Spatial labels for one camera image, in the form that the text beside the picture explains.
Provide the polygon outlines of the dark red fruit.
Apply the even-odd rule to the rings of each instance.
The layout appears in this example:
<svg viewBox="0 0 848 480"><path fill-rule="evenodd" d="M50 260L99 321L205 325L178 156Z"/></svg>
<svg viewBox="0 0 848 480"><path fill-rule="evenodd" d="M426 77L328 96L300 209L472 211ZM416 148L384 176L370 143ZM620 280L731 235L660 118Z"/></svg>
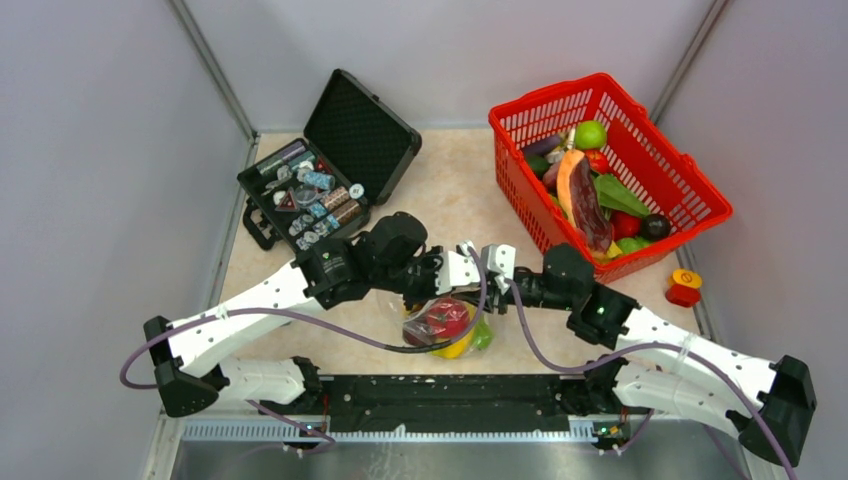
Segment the dark red fruit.
<svg viewBox="0 0 848 480"><path fill-rule="evenodd" d="M411 319L403 323L402 338L412 347L431 345L434 342L432 329L426 320Z"/></svg>

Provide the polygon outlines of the red plastic basket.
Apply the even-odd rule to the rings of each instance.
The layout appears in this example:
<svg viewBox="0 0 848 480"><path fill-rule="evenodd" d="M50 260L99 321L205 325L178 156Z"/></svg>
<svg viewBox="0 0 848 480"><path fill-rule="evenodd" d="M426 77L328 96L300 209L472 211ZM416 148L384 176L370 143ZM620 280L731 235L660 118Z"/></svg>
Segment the red plastic basket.
<svg viewBox="0 0 848 480"><path fill-rule="evenodd" d="M612 76L598 72L533 90L492 107L488 114L497 184L540 252L568 243L584 257L590 255L521 150L586 120L599 120L607 129L604 153L615 176L672 226L668 238L596 264L598 281L610 283L658 263L732 215L732 205L695 160L672 145Z"/></svg>

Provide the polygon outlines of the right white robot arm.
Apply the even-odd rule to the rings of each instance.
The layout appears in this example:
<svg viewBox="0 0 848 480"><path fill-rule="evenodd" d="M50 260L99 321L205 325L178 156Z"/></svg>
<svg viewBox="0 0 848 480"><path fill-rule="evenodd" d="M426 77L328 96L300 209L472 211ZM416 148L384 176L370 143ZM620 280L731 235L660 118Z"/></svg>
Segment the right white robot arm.
<svg viewBox="0 0 848 480"><path fill-rule="evenodd" d="M567 327L610 354L582 366L545 358L527 324L531 351L549 369L584 375L589 404L665 411L738 440L751 454L784 467L799 464L817 400L808 365L748 356L684 330L635 299L594 279L593 267L568 244L550 249L541 272L515 264L510 245L489 245L481 258L500 311L564 310Z"/></svg>

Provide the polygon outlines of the clear zip top bag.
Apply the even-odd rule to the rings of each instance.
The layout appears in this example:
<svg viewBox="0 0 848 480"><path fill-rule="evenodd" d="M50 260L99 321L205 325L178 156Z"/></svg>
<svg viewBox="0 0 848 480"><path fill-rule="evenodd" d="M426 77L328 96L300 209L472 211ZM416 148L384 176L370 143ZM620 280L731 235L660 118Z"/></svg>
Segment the clear zip top bag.
<svg viewBox="0 0 848 480"><path fill-rule="evenodd" d="M457 360L482 354L496 338L487 317L488 302L478 290L446 294L417 304L380 292L377 301L384 318L399 329L402 343L388 345L391 352Z"/></svg>

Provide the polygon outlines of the yellow banana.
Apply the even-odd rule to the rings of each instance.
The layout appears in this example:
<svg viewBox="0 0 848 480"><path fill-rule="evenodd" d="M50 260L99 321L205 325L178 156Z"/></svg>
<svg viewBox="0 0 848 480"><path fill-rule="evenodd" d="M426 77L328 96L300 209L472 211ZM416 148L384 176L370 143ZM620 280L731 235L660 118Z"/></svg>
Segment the yellow banana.
<svg viewBox="0 0 848 480"><path fill-rule="evenodd" d="M459 340L454 341L450 346L447 346L445 348L442 348L442 349L439 349L439 350L432 352L432 355L443 358L443 359L458 359L463 354L465 354L466 351L471 347L473 331L474 331L474 329L469 330ZM436 342L439 343L439 342L447 341L447 340L454 339L454 338L449 338L449 339L446 339L446 340L438 340L436 338L435 339L436 339Z"/></svg>

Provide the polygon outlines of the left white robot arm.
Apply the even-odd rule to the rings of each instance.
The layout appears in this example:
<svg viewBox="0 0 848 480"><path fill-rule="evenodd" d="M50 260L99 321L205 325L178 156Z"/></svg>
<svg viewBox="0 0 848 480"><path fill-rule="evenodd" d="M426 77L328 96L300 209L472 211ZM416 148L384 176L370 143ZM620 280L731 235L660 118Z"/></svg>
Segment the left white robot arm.
<svg viewBox="0 0 848 480"><path fill-rule="evenodd" d="M258 285L203 313L148 320L154 387L166 414L186 417L241 401L290 406L302 414L314 410L322 387L310 360L238 360L235 352L293 321L331 329L322 314L373 290L418 304L477 280L467 248L428 249L426 240L423 224L398 212L352 238L320 240Z"/></svg>

